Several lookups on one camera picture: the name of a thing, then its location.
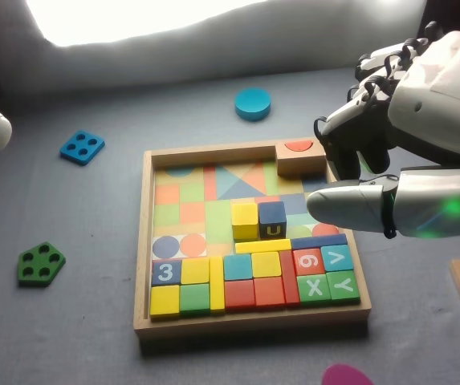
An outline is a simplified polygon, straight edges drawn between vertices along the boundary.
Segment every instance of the robotic hand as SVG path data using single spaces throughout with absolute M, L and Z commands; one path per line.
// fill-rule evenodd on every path
M 337 182 L 308 197 L 308 212 L 387 238 L 460 235 L 460 32 L 432 22 L 425 38 L 362 56 L 355 76 L 348 103 L 314 122 Z M 441 166 L 359 179 L 360 162 L 385 172 L 396 146 Z

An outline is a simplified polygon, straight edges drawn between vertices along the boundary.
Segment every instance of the hole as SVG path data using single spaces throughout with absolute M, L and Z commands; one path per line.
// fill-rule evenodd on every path
M 32 275 L 34 273 L 34 270 L 31 267 L 25 267 L 24 270 L 22 271 L 23 277 L 28 277 L 29 275 Z
M 50 251 L 50 246 L 48 245 L 42 245 L 39 247 L 39 254 L 44 254 Z
M 50 262 L 51 263 L 58 262 L 59 259 L 60 259 L 60 256 L 57 253 L 50 255 Z
M 50 270 L 47 267 L 43 267 L 41 270 L 39 270 L 40 277 L 47 277 L 48 275 L 50 275 Z

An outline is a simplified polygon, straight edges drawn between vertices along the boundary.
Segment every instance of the gray fabric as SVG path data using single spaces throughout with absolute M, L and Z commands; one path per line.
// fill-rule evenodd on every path
M 0 84 L 10 94 L 39 94 L 350 67 L 416 37 L 424 7 L 425 0 L 270 0 L 178 30 L 62 48 L 43 38 L 25 0 L 0 0 Z
M 372 299 L 368 330 L 179 344 L 140 352 L 132 330 L 145 150 L 311 135 L 345 100 L 352 70 L 79 95 L 18 106 L 0 152 L 0 385 L 319 384 L 344 362 L 377 385 L 460 384 L 460 299 L 448 261 L 460 237 L 415 240 L 356 233 Z M 234 93 L 265 87 L 272 112 L 248 124 Z M 106 147 L 85 168 L 58 157 L 78 129 Z M 392 151 L 389 172 L 424 164 Z M 19 253 L 50 241 L 67 263 L 46 289 L 16 286 Z

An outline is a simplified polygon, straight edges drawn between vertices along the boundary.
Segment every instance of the blue triangle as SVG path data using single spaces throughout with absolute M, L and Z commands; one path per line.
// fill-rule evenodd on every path
M 215 168 L 215 180 L 217 181 L 217 198 L 221 199 L 221 195 L 237 183 L 239 178 L 225 168 L 217 166 Z
M 264 197 L 263 193 L 254 187 L 249 186 L 245 181 L 239 179 L 228 191 L 222 194 L 218 199 L 238 199 Z

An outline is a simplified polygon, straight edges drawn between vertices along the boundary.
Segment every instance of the green pentagon piece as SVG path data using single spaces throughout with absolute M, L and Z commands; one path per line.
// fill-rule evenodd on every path
M 66 258 L 51 243 L 41 243 L 19 255 L 19 285 L 48 286 L 65 263 Z

